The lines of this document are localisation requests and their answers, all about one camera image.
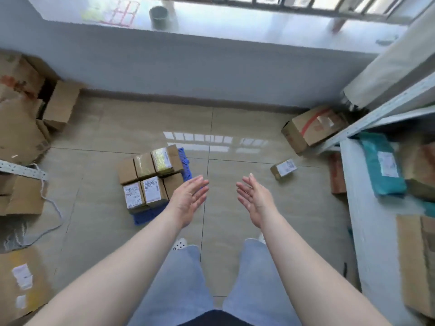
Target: person's left hand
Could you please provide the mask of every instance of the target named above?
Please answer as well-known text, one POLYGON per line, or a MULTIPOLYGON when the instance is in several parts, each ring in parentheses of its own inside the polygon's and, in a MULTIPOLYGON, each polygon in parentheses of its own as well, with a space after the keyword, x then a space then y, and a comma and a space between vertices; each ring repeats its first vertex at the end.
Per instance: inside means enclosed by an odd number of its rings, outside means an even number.
POLYGON ((193 213, 205 201, 208 183, 209 180, 204 180, 203 175, 199 175, 184 182, 174 191, 167 208, 181 222, 182 227, 190 224, 193 213))

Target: white shoe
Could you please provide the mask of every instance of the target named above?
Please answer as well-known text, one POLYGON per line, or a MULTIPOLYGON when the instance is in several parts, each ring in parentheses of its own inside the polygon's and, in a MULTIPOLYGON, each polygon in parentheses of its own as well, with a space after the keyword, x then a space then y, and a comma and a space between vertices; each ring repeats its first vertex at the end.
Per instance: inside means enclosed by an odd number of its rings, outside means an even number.
POLYGON ((258 241, 266 245, 266 239, 264 239, 263 233, 260 233, 260 235, 258 236, 258 241))
POLYGON ((188 246, 188 241, 184 238, 177 239, 172 246, 172 250, 183 249, 188 246))

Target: hand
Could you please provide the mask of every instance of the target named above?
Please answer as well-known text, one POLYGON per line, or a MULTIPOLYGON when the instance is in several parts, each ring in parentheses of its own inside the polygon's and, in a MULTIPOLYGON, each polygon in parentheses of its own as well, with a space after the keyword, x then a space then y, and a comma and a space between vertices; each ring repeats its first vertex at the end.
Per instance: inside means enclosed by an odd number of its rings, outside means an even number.
POLYGON ((193 219, 193 213, 205 201, 208 191, 208 180, 204 180, 203 175, 184 182, 172 195, 167 210, 173 214, 177 221, 180 221, 184 228, 193 219))
POLYGON ((269 190, 257 182, 254 175, 243 176, 243 182, 237 182, 237 200, 248 210, 252 223, 261 229, 262 219, 268 211, 276 210, 275 202, 269 190))

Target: blue plastic pallet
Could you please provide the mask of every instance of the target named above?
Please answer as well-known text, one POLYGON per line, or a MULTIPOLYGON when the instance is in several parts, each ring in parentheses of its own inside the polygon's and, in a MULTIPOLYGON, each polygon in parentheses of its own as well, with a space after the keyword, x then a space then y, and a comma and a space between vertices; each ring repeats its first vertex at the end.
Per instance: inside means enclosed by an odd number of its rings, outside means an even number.
MULTIPOLYGON (((186 153, 184 153, 184 148, 178 149, 178 155, 180 156, 184 168, 184 170, 181 171, 183 180, 184 181, 190 180, 192 178, 192 173, 189 168, 189 159, 186 157, 186 153)), ((134 219, 134 224, 140 225, 152 221, 153 219, 156 218, 157 215, 163 212, 163 209, 165 209, 166 206, 167 203, 157 208, 151 208, 151 209, 144 210, 143 212, 139 212, 137 214, 131 214, 134 219)))

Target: finger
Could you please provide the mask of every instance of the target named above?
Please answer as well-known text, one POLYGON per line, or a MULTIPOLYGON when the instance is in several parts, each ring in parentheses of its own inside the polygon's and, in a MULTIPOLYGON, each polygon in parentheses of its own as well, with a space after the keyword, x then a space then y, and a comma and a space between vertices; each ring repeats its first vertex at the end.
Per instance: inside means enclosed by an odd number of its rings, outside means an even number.
POLYGON ((193 205, 193 212, 196 212, 198 207, 204 203, 206 198, 207 198, 207 194, 204 193, 201 197, 199 197, 199 199, 195 203, 192 204, 193 205))
POLYGON ((252 187, 251 185, 251 181, 249 180, 249 177, 247 176, 243 176, 242 177, 243 182, 245 182, 247 185, 249 185, 250 187, 252 187))
POLYGON ((249 201, 242 196, 237 196, 237 200, 249 211, 249 207, 251 207, 251 203, 249 201))
POLYGON ((258 189, 258 186, 260 185, 257 180, 255 179, 254 175, 251 173, 249 174, 249 181, 251 182, 251 185, 254 190, 258 189))
POLYGON ((196 181, 198 178, 200 178, 202 175, 198 175, 196 177, 191 178, 190 180, 185 181, 180 187, 187 187, 190 183, 196 181))
POLYGON ((243 191, 242 189, 237 189, 237 193, 240 194, 242 197, 244 197, 247 201, 253 202, 252 197, 249 194, 247 194, 245 191, 243 191))
POLYGON ((194 181, 190 182, 186 186, 186 190, 190 192, 192 195, 195 194, 202 186, 208 184, 208 180, 204 180, 204 177, 200 175, 194 181))
POLYGON ((193 201, 197 201, 202 195, 204 195, 208 191, 208 186, 204 186, 200 188, 194 195, 193 195, 193 201))
POLYGON ((236 183, 237 188, 245 191, 247 194, 249 194, 250 196, 253 196, 254 194, 254 190, 252 189, 252 187, 250 186, 246 186, 243 183, 237 182, 236 183))

